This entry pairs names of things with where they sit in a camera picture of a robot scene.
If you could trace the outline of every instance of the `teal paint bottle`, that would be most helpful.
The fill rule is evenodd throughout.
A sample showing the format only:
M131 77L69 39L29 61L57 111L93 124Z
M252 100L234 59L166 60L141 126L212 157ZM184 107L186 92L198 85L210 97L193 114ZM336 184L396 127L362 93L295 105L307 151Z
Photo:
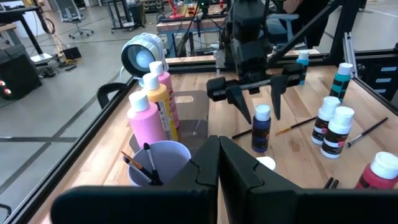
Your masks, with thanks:
M350 63L341 63L338 66L338 71L333 80L329 96L337 97L340 102L343 102L346 90L348 88L349 80L351 79L351 70L353 65Z
M300 80L300 85L304 85L304 83L305 83L305 76L307 74L307 68L308 68L308 65L310 64L309 58L310 58L310 52L307 50L301 50L298 53L298 59L296 60L296 62L300 63L304 66L304 76Z

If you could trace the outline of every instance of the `paint bottle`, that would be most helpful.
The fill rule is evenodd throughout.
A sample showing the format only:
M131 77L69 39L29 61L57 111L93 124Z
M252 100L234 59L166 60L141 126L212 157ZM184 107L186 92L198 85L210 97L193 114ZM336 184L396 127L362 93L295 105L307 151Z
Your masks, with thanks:
M297 63L300 63L304 66L304 76L303 78L300 80L300 85L304 85L305 83L305 76L307 74L307 68L308 65L310 64L310 52L307 50L301 50L298 53L298 59L297 59Z
M173 113L174 125L175 128L178 129L180 127L180 120L178 118L177 105L175 104L175 99L174 99L172 77L170 76L169 72L166 72L164 70L163 62L151 62L149 64L149 69L151 73L154 73L158 76L160 83L165 85L167 87L167 90L169 91L170 108Z
M393 189L398 182L398 157L390 152L378 152L363 170L356 189Z
M329 121L339 105L340 100L337 97L327 96L323 99L322 107L318 110L318 117L311 135L311 140L315 144L322 145L323 138L328 131Z
M149 102L143 91L132 93L129 100L131 108L127 117L139 147L142 148L145 142L152 144L167 140L156 104Z
M256 152L266 152L268 149L269 131L271 129L271 108L259 105L253 117L251 147Z
M329 96L337 97L340 102L343 102L344 96L346 94L346 90L348 88L349 80L351 79L351 70L353 69L353 65L350 63L341 63L338 66L337 73L335 75L335 79L333 80L333 84L331 86Z
M328 124L321 146L321 153L330 159L337 159L346 143L354 117L354 110L346 106L339 106Z
M160 84L156 74L148 73L143 76L144 91L150 102L157 105L163 130L169 140L178 141L177 130L175 129L173 113L170 109L169 92L167 87Z

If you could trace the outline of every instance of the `concrete floor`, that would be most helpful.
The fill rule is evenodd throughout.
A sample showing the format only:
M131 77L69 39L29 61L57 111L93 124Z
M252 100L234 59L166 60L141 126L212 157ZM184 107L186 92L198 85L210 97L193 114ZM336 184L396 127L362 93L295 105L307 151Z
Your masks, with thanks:
M120 82L122 46L142 32L157 33L155 14L147 15L148 22L154 25L132 32L116 30L111 34L111 22L104 7L89 7L83 13L87 20L81 26L93 29L95 33L75 40L68 38L73 24L61 23L55 12L46 13L54 21L56 34L62 42L77 44L83 63L70 72L42 80L42 87L10 105L0 99L0 136L3 137L0 138L0 203L12 209L17 208L99 114L95 93L105 83ZM337 9L330 16L321 46L317 47L322 53L330 50L339 13ZM357 16L353 29L354 47L356 50L393 48L398 42L398 35L394 35L396 30L398 3L393 0L370 2L366 12ZM44 52L57 52L50 35L40 35L37 39ZM215 40L213 34L207 41ZM28 54L35 54L29 39L21 41ZM129 75L125 73L122 78L126 82ZM21 141L23 137L35 137L36 140L9 142L7 137L20 137ZM3 217L5 212L0 210L0 220Z

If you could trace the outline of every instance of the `white paint bottle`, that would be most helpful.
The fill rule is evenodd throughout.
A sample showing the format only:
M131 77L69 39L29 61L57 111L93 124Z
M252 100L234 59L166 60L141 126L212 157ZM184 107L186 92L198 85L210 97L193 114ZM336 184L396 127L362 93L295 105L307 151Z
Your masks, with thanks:
M328 125L328 131L323 139L321 153L330 159L340 157L347 137L353 126L354 110L339 106Z
M321 108L318 110L317 120L313 127L311 140L318 145L322 145L323 138L328 131L329 121L333 117L336 108L340 106L340 100L334 96L327 96L323 99Z

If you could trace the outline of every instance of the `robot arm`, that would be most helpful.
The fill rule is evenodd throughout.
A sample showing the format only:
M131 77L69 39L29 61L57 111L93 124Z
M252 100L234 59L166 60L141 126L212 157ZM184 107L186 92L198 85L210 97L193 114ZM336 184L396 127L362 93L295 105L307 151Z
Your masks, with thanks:
M226 67L235 67L239 80L226 81L224 77L209 80L207 95L213 101L227 99L240 110L248 123L251 116L242 91L260 92L261 86L271 85L272 104L280 119L280 95L286 88L300 83L304 67L301 64L285 66L281 74L268 75L267 55L272 46L267 38L266 16L269 0L235 0L221 31Z

